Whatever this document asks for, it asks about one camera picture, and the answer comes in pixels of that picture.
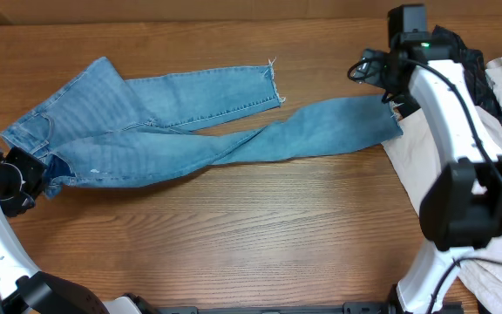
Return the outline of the blue denim jeans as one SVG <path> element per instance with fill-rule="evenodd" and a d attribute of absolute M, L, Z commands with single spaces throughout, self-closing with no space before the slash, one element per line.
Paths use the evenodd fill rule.
<path fill-rule="evenodd" d="M 47 167 L 45 193 L 140 188 L 204 167 L 348 154 L 401 134 L 378 96 L 329 99 L 256 129 L 206 129 L 279 107 L 272 65 L 123 79 L 99 58 L 2 131 Z"/>

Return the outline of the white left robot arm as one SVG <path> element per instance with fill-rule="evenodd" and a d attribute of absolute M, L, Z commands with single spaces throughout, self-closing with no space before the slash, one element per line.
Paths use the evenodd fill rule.
<path fill-rule="evenodd" d="M 132 310 L 122 298 L 99 299 L 86 287 L 42 271 L 9 224 L 33 208 L 45 187 L 45 165 L 23 149 L 0 150 L 0 313 L 120 313 Z"/>

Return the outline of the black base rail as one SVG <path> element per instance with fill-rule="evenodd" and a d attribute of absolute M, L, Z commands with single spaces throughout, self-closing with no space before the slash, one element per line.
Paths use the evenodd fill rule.
<path fill-rule="evenodd" d="M 125 294 L 103 302 L 110 314 L 399 314 L 403 311 L 386 302 L 346 302 L 337 306 L 293 306 L 199 309 L 194 306 L 157 308 L 144 298 Z"/>

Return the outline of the black dark garment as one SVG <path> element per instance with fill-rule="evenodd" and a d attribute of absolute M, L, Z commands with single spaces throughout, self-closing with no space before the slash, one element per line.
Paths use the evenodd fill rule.
<path fill-rule="evenodd" d="M 502 109 L 488 84 L 482 51 L 468 48 L 457 33 L 439 25 L 434 27 L 432 36 L 451 41 L 456 55 L 465 68 L 465 83 L 474 105 L 484 109 L 502 126 Z"/>

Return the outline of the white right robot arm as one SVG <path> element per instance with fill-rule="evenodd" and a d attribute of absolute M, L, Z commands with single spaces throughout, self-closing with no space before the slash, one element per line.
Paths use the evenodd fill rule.
<path fill-rule="evenodd" d="M 444 296 L 461 264 L 502 236 L 502 150 L 485 130 L 466 88 L 454 44 L 427 30 L 422 4 L 388 12 L 389 51 L 366 49 L 350 80 L 383 89 L 383 103 L 405 99 L 421 108 L 441 171 L 424 196 L 424 244 L 384 302 L 347 302 L 345 313 L 461 313 Z"/>

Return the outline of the beige cloth garment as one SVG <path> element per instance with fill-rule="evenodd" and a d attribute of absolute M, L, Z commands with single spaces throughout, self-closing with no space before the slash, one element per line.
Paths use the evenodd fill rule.
<path fill-rule="evenodd" d="M 417 102 L 403 136 L 385 143 L 416 204 L 424 243 L 395 288 L 403 313 L 444 313 L 461 263 L 502 236 L 502 150 L 479 119 L 464 67 L 451 59 L 390 54 L 384 89 Z"/>

